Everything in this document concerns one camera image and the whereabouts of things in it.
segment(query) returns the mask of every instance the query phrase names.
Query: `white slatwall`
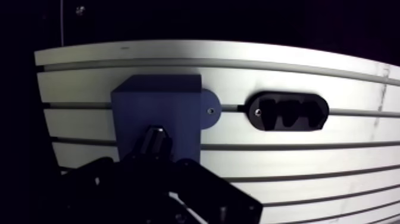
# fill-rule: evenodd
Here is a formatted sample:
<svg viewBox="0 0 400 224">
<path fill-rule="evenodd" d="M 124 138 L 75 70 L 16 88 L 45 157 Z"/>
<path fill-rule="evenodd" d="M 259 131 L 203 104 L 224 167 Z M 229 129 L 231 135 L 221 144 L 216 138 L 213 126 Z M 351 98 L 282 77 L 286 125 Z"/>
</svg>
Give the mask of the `white slatwall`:
<svg viewBox="0 0 400 224">
<path fill-rule="evenodd" d="M 202 131 L 201 143 L 208 149 L 201 151 L 201 164 L 270 205 L 264 207 L 261 224 L 366 224 L 400 219 L 394 217 L 400 213 L 400 203 L 395 203 L 400 200 L 400 144 L 395 143 L 400 142 L 400 118 L 379 117 L 381 111 L 400 113 L 400 87 L 384 84 L 400 80 L 399 67 L 300 48 L 208 41 L 102 43 L 36 52 L 37 65 L 153 58 L 257 61 L 267 67 L 288 64 L 302 72 L 190 65 L 73 69 L 71 64 L 68 70 L 37 74 L 42 101 L 75 107 L 109 103 L 110 92 L 133 74 L 201 74 L 203 87 L 215 92 L 225 105 L 243 104 L 262 90 L 293 91 L 317 93 L 331 109 L 375 112 L 371 117 L 330 116 L 323 130 L 314 132 L 262 132 L 244 114 L 222 113 L 216 125 Z M 304 66 L 337 74 L 308 74 Z M 358 80 L 348 78 L 353 73 Z M 104 156 L 119 161 L 116 147 L 67 143 L 115 141 L 111 110 L 51 108 L 44 112 L 50 135 L 65 142 L 53 143 L 60 166 L 77 168 Z M 374 142 L 394 143 L 368 146 Z M 352 143 L 362 148 L 304 146 Z M 252 145 L 280 144 L 299 149 L 251 151 Z M 224 145 L 224 150 L 217 145 Z M 229 151 L 229 145 L 235 150 Z M 341 176 L 347 171 L 355 173 Z"/>
</svg>

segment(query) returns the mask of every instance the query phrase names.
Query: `horizontal groove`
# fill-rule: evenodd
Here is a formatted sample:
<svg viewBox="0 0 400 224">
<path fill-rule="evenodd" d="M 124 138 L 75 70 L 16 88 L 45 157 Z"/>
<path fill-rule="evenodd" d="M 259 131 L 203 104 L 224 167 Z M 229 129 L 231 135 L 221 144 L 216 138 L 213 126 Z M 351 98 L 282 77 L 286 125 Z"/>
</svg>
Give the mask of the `horizontal groove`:
<svg viewBox="0 0 400 224">
<path fill-rule="evenodd" d="M 51 137 L 51 141 L 58 143 L 79 144 L 79 145 L 117 146 L 117 143 L 115 141 L 107 141 L 107 140 Z"/>
<path fill-rule="evenodd" d="M 358 193 L 353 193 L 353 194 L 345 194 L 345 195 L 338 195 L 338 196 L 325 197 L 325 198 L 314 198 L 314 199 L 299 200 L 299 201 L 264 203 L 262 205 L 264 207 L 276 207 L 276 206 L 292 206 L 292 205 L 296 205 L 296 204 L 318 203 L 318 202 L 323 202 L 323 201 L 340 200 L 340 199 L 344 199 L 344 198 L 351 198 L 351 197 L 357 197 L 357 196 L 362 196 L 362 195 L 367 195 L 367 194 L 374 194 L 377 192 L 388 191 L 390 189 L 395 189 L 395 188 L 399 188 L 399 187 L 400 187 L 400 184 L 397 184 L 394 186 L 387 186 L 384 188 L 374 189 L 374 190 L 370 190 L 370 191 L 363 191 L 363 192 L 358 192 Z"/>
<path fill-rule="evenodd" d="M 105 145 L 116 146 L 116 141 L 93 140 L 81 138 L 60 138 L 51 137 L 52 141 L 69 144 L 82 145 Z M 299 150 L 335 150 L 344 148 L 374 148 L 400 145 L 396 142 L 360 142 L 360 143 L 339 143 L 339 144 L 304 144 L 304 145 L 208 145 L 202 144 L 203 151 L 299 151 Z"/>
<path fill-rule="evenodd" d="M 400 118 L 400 113 L 396 113 L 396 112 L 367 111 L 367 110 L 345 110 L 345 109 L 330 109 L 329 115 L 331 115 L 331 116 Z"/>
<path fill-rule="evenodd" d="M 50 102 L 43 104 L 44 109 L 60 110 L 110 110 L 110 102 Z"/>
<path fill-rule="evenodd" d="M 244 112 L 243 105 L 221 105 L 223 112 Z M 65 110 L 110 110 L 110 102 L 50 102 L 44 103 L 45 109 L 65 109 Z M 367 110 L 346 110 L 331 108 L 330 116 L 357 116 L 357 117 L 387 117 L 400 118 L 400 113 L 385 111 L 367 111 Z"/>
<path fill-rule="evenodd" d="M 322 76 L 333 76 L 347 79 L 356 79 L 367 82 L 384 83 L 388 85 L 400 86 L 400 80 L 389 79 L 387 77 L 372 76 L 369 74 L 356 73 L 335 69 L 325 69 L 321 67 L 300 66 L 296 64 L 271 63 L 262 61 L 245 60 L 224 60 L 224 59 L 197 59 L 197 58 L 161 58 L 161 59 L 132 59 L 132 60 L 101 60 L 101 61 L 82 61 L 75 63 L 61 63 L 44 66 L 45 71 L 61 71 L 75 69 L 98 69 L 108 67 L 155 67 L 155 66 L 175 66 L 175 67 L 216 67 L 230 69 L 254 69 L 286 71 L 296 73 L 317 74 Z"/>
<path fill-rule="evenodd" d="M 364 212 L 368 212 L 368 211 L 372 211 L 372 210 L 381 209 L 381 208 L 384 208 L 384 207 L 387 207 L 387 206 L 392 206 L 392 205 L 398 204 L 398 203 L 400 203 L 400 200 L 399 201 L 394 201 L 392 203 L 383 204 L 381 206 L 375 206 L 375 207 L 372 207 L 372 208 L 369 208 L 369 209 L 353 211 L 353 212 L 339 214 L 339 215 L 335 215 L 335 216 L 327 216 L 327 217 L 322 217 L 322 218 L 318 218 L 318 219 L 308 219 L 308 220 L 295 221 L 295 222 L 281 222 L 281 223 L 277 223 L 277 224 L 303 224 L 303 223 L 308 223 L 308 222 L 319 222 L 319 221 L 324 221 L 324 220 L 329 220 L 329 219 L 337 219 L 337 218 L 340 218 L 340 217 L 352 216 L 354 214 L 360 214 L 360 213 L 364 213 Z"/>
<path fill-rule="evenodd" d="M 374 222 L 368 222 L 368 223 L 366 223 L 366 224 L 375 224 L 375 223 L 379 223 L 379 222 L 382 222 L 382 221 L 385 221 L 385 220 L 388 220 L 388 219 L 392 219 L 392 218 L 398 217 L 398 216 L 400 216 L 400 213 L 399 213 L 399 214 L 395 214 L 395 215 L 393 215 L 393 216 L 386 217 L 386 218 L 384 218 L 384 219 L 376 220 L 376 221 L 374 221 Z"/>
<path fill-rule="evenodd" d="M 351 170 L 351 171 L 334 172 L 334 173 L 318 173 L 318 174 L 297 175 L 297 176 L 241 177 L 241 178 L 224 178 L 224 179 L 228 182 L 234 182 L 234 183 L 301 181 L 308 179 L 336 178 L 340 176 L 360 175 L 366 173 L 381 172 L 386 170 L 395 170 L 399 168 L 400 165 L 394 165 L 394 166 L 385 166 L 385 167 L 370 168 L 364 170 Z"/>
<path fill-rule="evenodd" d="M 400 145 L 395 142 L 356 142 L 338 144 L 302 144 L 302 145 L 201 145 L 204 151 L 298 151 L 298 150 L 335 150 L 344 148 L 373 148 Z"/>
</svg>

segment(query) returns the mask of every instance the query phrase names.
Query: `black oval holder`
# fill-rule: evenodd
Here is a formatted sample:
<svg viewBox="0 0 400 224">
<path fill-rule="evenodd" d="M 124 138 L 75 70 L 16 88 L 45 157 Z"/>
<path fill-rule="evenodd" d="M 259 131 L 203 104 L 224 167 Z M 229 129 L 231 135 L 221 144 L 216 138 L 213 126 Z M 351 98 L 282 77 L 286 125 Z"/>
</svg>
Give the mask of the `black oval holder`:
<svg viewBox="0 0 400 224">
<path fill-rule="evenodd" d="M 290 92 L 257 93 L 240 110 L 258 130 L 320 130 L 329 115 L 322 97 Z"/>
</svg>

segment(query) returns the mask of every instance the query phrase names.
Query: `dark background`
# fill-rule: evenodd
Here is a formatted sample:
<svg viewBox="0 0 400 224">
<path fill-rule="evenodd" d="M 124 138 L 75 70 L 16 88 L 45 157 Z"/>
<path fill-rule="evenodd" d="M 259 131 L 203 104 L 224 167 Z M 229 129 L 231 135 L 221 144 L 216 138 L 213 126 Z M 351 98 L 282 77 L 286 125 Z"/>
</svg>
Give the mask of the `dark background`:
<svg viewBox="0 0 400 224">
<path fill-rule="evenodd" d="M 61 44 L 60 3 L 43 4 L 37 49 Z M 75 13 L 78 6 L 86 8 L 82 16 Z M 245 41 L 400 65 L 396 1 L 64 0 L 63 7 L 65 45 L 141 39 Z"/>
<path fill-rule="evenodd" d="M 77 16 L 76 7 L 81 5 L 86 11 Z M 4 151 L 13 154 L 3 160 L 10 163 L 9 182 L 18 183 L 5 191 L 10 197 L 4 203 L 5 217 L 12 219 L 2 223 L 32 221 L 40 215 L 44 195 L 57 191 L 59 170 L 44 121 L 33 51 L 61 46 L 60 8 L 56 0 L 16 1 L 2 8 L 7 23 L 2 36 L 11 36 L 4 41 L 11 48 L 10 63 L 3 63 L 11 69 L 3 72 L 15 79 L 2 83 L 3 95 L 12 101 L 4 103 L 8 109 L 3 109 L 12 114 L 2 122 L 3 130 L 10 133 L 3 142 L 11 144 Z M 337 52 L 400 66 L 396 1 L 64 0 L 63 9 L 68 46 L 142 39 L 245 41 Z"/>
</svg>

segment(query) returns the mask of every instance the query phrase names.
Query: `screw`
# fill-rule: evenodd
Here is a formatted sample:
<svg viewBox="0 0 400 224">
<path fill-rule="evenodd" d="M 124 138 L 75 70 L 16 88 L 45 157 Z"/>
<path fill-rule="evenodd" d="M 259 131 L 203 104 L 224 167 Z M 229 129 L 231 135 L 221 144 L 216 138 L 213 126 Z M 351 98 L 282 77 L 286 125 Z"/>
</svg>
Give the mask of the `screw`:
<svg viewBox="0 0 400 224">
<path fill-rule="evenodd" d="M 182 216 L 182 214 L 176 214 L 175 219 L 177 220 L 178 223 L 185 223 L 186 216 Z"/>
<path fill-rule="evenodd" d="M 256 115 L 257 117 L 261 116 L 261 110 L 260 109 L 256 109 L 254 111 L 254 115 Z"/>
<path fill-rule="evenodd" d="M 78 15 L 78 16 L 83 16 L 83 12 L 86 10 L 86 8 L 84 7 L 84 6 L 78 6 L 78 7 L 76 7 L 76 10 L 75 10 L 75 13 Z"/>
<path fill-rule="evenodd" d="M 208 110 L 207 110 L 207 113 L 208 114 L 213 114 L 215 112 L 215 109 L 213 109 L 213 108 L 209 108 Z"/>
</svg>

